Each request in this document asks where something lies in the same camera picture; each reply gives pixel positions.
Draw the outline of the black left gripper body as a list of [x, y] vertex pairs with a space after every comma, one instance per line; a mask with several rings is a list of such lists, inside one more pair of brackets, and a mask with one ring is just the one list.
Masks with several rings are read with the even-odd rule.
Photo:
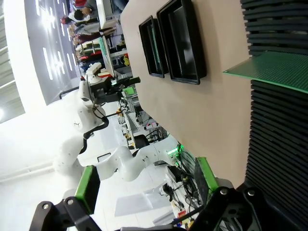
[[90, 86], [95, 103], [112, 103], [120, 101], [122, 90], [112, 85], [112, 78], [103, 78], [97, 84]]

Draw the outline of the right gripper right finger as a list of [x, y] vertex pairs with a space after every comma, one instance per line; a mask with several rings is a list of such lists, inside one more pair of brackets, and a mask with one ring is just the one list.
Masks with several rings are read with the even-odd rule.
[[195, 159], [194, 179], [203, 207], [193, 231], [266, 230], [266, 201], [261, 190], [220, 186], [205, 157]]

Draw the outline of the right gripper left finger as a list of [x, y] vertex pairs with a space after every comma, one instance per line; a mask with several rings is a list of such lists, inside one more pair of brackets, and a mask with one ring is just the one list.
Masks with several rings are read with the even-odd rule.
[[37, 205], [30, 224], [31, 231], [65, 231], [75, 227], [78, 231], [99, 231], [92, 219], [100, 187], [95, 166], [85, 167], [74, 196], [54, 205], [43, 201]]

